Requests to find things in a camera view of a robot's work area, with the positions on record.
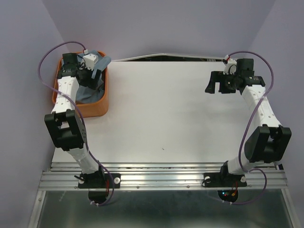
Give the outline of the blue denim skirt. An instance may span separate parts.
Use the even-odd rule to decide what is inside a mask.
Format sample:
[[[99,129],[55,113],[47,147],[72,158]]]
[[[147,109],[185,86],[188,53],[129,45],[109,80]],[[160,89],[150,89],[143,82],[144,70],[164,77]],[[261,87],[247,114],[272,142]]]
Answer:
[[[97,69],[100,70],[100,79],[98,81],[98,86],[96,90],[90,89],[88,87],[84,86],[79,86],[78,91],[76,93],[76,102],[81,102],[83,104],[88,104],[88,103],[94,103],[98,100],[101,99],[101,97],[104,95],[103,89],[100,88],[100,86],[103,84],[103,81],[101,79],[102,71],[110,64],[111,58],[110,57],[101,57],[98,53],[97,50],[91,50],[88,51],[87,53],[79,54],[78,55],[78,60],[80,60],[80,69],[84,69],[85,65],[82,60],[84,55],[87,54],[95,54],[98,56],[99,60],[95,64],[95,67],[93,71],[96,71]]]

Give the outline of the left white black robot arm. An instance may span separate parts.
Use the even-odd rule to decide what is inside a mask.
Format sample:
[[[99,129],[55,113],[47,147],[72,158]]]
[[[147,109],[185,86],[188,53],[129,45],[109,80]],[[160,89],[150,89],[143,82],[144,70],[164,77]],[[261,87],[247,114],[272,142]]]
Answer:
[[[110,57],[89,53],[63,54],[57,73],[57,98],[44,121],[55,147],[69,153],[81,168],[77,177],[80,189],[106,188],[108,180],[104,170],[87,148],[83,117],[76,112],[76,94],[80,86],[96,89],[102,72],[111,62]]]

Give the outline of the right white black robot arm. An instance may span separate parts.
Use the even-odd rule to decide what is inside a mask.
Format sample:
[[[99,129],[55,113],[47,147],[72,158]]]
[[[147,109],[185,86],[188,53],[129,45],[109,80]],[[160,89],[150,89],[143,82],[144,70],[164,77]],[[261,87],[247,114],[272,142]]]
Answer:
[[[239,91],[251,111],[249,125],[254,126],[250,136],[244,135],[236,158],[223,163],[219,172],[205,173],[203,187],[245,187],[245,173],[262,164],[282,159],[292,136],[291,129],[284,127],[276,118],[267,98],[266,85],[254,72],[254,61],[238,60],[225,56],[223,71],[213,71],[206,93],[231,94]]]

